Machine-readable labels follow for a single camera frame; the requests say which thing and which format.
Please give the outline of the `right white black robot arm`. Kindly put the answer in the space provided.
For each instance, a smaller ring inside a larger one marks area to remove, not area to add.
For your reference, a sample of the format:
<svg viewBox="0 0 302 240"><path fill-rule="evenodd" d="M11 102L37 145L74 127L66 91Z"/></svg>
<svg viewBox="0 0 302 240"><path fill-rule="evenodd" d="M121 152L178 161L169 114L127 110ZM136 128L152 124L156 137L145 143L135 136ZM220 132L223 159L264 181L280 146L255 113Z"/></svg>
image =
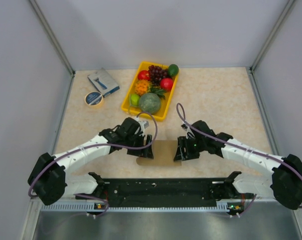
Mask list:
<svg viewBox="0 0 302 240"><path fill-rule="evenodd" d="M302 161L297 156L282 157L258 151L229 134L215 133L201 120L192 125L184 122L181 127L186 136L178 138L176 162L197 159L201 152L236 161L261 175L233 172L224 185L228 197L250 193L272 197L291 210L302 209Z"/></svg>

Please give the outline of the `brown cardboard box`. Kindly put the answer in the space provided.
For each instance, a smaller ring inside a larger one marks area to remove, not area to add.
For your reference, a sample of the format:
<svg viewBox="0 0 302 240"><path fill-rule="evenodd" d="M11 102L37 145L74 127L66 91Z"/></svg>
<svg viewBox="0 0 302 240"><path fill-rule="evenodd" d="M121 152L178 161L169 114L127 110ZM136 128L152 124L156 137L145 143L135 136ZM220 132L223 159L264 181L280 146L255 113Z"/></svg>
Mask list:
<svg viewBox="0 0 302 240"><path fill-rule="evenodd" d="M136 163L143 167L179 167L182 165L181 162L174 161L177 145L177 140L156 140L152 144L154 158L138 157Z"/></svg>

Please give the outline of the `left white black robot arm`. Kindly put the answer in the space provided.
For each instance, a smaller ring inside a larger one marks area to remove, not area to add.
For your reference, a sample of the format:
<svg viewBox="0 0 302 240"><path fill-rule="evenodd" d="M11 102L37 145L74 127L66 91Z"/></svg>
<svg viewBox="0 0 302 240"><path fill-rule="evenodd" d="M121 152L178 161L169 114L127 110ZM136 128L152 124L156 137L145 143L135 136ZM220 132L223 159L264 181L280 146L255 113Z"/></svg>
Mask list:
<svg viewBox="0 0 302 240"><path fill-rule="evenodd" d="M135 157L153 158L152 135L145 134L148 121L128 117L121 125L100 131L91 140L54 156L42 154L28 179L29 194L46 206L62 198L94 199L105 195L105 182L95 172L74 175L89 162L115 151L127 149Z"/></svg>

